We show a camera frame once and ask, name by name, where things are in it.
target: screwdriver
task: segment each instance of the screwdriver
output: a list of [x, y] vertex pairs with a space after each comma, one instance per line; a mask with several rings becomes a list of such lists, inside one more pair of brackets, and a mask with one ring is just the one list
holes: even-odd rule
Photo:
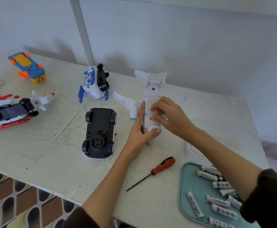
[[137, 184], [139, 184], [140, 182], [142, 182], [143, 180], [145, 180], [146, 178], [148, 178], [151, 175], [156, 175], [157, 173], [163, 171], [164, 169], [169, 168], [170, 166], [172, 166], [175, 163], [175, 159], [174, 157], [167, 157], [164, 161], [162, 161], [161, 164], [159, 164], [157, 167], [155, 167], [154, 169], [151, 170], [151, 174], [149, 174], [148, 176], [144, 177], [142, 180], [140, 180], [138, 183], [134, 184], [132, 187], [130, 187], [129, 189], [126, 190], [129, 191], [131, 190], [133, 187], [135, 187]]

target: brown sleeve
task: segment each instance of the brown sleeve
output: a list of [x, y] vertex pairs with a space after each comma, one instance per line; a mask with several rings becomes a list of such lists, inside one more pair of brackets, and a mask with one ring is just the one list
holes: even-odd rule
[[277, 173], [263, 170], [257, 184], [243, 203], [241, 215], [248, 222], [257, 221], [262, 228], [277, 227]]
[[99, 228], [97, 223], [85, 212], [77, 207], [64, 221], [62, 228]]

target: patterned carpet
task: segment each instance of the patterned carpet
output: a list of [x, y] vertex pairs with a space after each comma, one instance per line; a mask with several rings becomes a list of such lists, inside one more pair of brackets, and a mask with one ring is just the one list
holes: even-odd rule
[[61, 228], [78, 206], [0, 174], [0, 228]]

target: blue and yellow toy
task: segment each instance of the blue and yellow toy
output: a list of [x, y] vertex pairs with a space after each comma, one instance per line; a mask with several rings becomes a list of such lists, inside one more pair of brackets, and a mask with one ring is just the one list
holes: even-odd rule
[[9, 61], [20, 70], [18, 76], [30, 78], [35, 84], [45, 80], [45, 69], [37, 64], [28, 53], [19, 52], [8, 57]]

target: smiling face on toy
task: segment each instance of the smiling face on toy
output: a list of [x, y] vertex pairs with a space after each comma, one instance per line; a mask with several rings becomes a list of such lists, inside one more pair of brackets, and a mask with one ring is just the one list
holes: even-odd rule
[[31, 78], [32, 82], [34, 82], [35, 84], [39, 84], [41, 82], [43, 82], [46, 78], [45, 73], [37, 78]]

